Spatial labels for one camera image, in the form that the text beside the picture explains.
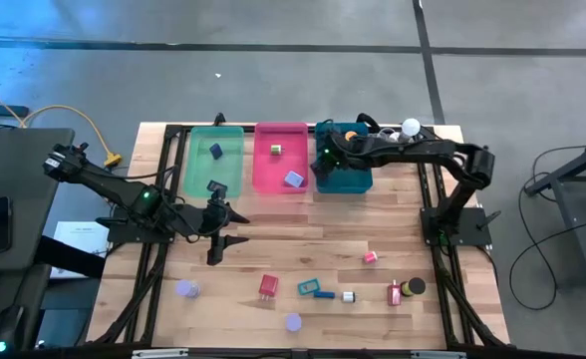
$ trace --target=gray floor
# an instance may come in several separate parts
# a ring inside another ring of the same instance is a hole
[[[586,48],[586,0],[423,5],[433,46]],[[0,37],[418,46],[416,29],[408,0],[0,0]],[[496,154],[492,186],[479,199],[488,210],[503,211],[491,232],[512,343],[586,354],[586,288],[559,292],[552,307],[534,312],[519,306],[507,287],[508,268],[529,243],[516,205],[534,157],[586,144],[586,58],[435,56],[434,63],[446,123],[461,125],[467,142]],[[126,160],[139,122],[211,121],[220,111],[232,122],[352,121],[359,112],[381,122],[433,122],[422,56],[409,54],[0,49],[0,97],[33,109],[78,107]],[[89,126],[73,114],[52,112],[34,126],[73,126],[78,142],[91,144],[91,159],[104,157]],[[552,154],[540,169],[576,155]],[[63,199],[79,205],[63,207]],[[523,206],[537,238],[563,229],[551,203],[526,198]],[[52,234],[58,220],[91,220],[107,211],[89,190],[63,185],[46,231]],[[569,236],[545,250],[557,276],[581,269]],[[535,253],[522,260],[515,278],[515,290],[530,305],[551,294]]]

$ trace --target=wooden tabletop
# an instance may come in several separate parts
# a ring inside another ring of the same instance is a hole
[[[165,125],[141,123],[130,176],[156,171]],[[462,142],[459,126],[435,129],[443,138]],[[306,193],[262,195],[251,184],[252,154],[253,135],[245,134],[242,194],[231,204],[251,223],[231,224],[222,232],[251,240],[227,248],[224,260],[214,267],[205,263],[208,239],[188,244],[178,238],[171,245],[153,346],[443,349],[433,262],[423,244],[418,215],[422,200],[417,166],[373,169],[373,187],[366,194],[320,194],[310,179]],[[315,141],[309,136],[309,162],[314,158]],[[450,193],[455,181],[443,172]],[[205,204],[204,199],[181,195],[191,204]],[[363,263],[369,250],[378,253],[377,263]],[[489,261],[473,247],[458,251],[468,300],[492,332],[507,342]],[[103,334],[132,296],[140,252],[140,245],[127,244],[107,259],[88,340]],[[272,301],[259,299],[263,274],[279,277]],[[387,286],[394,279],[415,276],[426,281],[426,293],[404,298],[401,306],[388,306]],[[300,296],[297,284],[312,278],[319,279],[323,290],[338,295],[354,291],[357,301]],[[196,281],[200,296],[176,295],[175,285],[181,279]],[[458,310],[451,298],[450,303],[461,340]],[[137,335],[142,333],[146,306],[145,301]],[[288,313],[301,315],[299,332],[286,331]]]

